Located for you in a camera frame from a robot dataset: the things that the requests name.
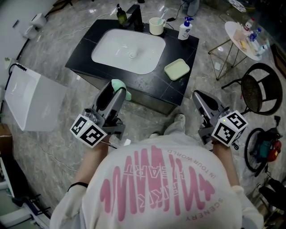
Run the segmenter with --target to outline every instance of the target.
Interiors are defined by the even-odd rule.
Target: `white toilet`
[[[37,36],[38,32],[33,25],[29,26],[24,32],[23,36],[30,40],[34,39]]]
[[[46,18],[42,13],[38,13],[31,21],[31,24],[37,28],[42,28],[46,24]]]

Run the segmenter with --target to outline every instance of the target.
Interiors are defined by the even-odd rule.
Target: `wall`
[[[0,0],[0,86],[8,79],[8,70],[4,69],[4,58],[16,59],[26,42],[22,37],[29,22],[37,13],[46,15],[56,0]],[[12,26],[19,20],[14,29]]]

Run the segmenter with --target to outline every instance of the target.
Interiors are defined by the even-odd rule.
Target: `sponge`
[[[117,92],[120,88],[125,88],[126,89],[125,83],[123,83],[120,80],[111,80],[111,85],[112,85],[112,87],[113,87],[115,92]],[[127,101],[131,100],[131,93],[129,91],[127,91],[127,89],[126,89],[125,100],[127,100]]]
[[[247,50],[247,46],[246,46],[246,43],[244,41],[240,40],[240,46],[243,50],[245,50],[245,51]]]

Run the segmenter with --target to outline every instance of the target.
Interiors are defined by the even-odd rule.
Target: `green soap dish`
[[[189,72],[189,66],[183,59],[177,59],[174,62],[168,64],[164,70],[171,80],[176,81]]]

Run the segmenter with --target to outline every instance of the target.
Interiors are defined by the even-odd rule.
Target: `pink graphic print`
[[[197,178],[195,169],[189,166],[190,189],[188,190],[181,160],[179,158],[174,159],[172,154],[169,154],[168,158],[172,168],[173,181],[170,190],[161,149],[156,146],[151,147],[151,164],[146,148],[142,149],[140,154],[135,151],[135,169],[133,169],[132,157],[127,156],[123,175],[121,175],[120,168],[116,166],[113,172],[112,186],[108,179],[105,179],[101,186],[100,200],[104,204],[105,212],[112,214],[116,203],[118,220],[123,221],[126,214],[127,196],[129,196],[131,214],[137,213],[137,207],[138,211],[143,213],[146,204],[149,204],[152,209],[164,206],[163,211],[167,212],[170,206],[169,192],[171,190],[174,195],[175,214],[177,216],[181,213],[179,198],[184,198],[186,211],[190,211],[194,207],[193,201],[196,202],[199,210],[204,209],[206,203],[200,200],[199,190],[204,192],[206,201],[210,201],[211,195],[215,193],[211,183],[206,181],[201,174]],[[183,191],[181,196],[178,191],[178,179],[180,179]],[[145,193],[146,184],[149,192],[147,194]]]

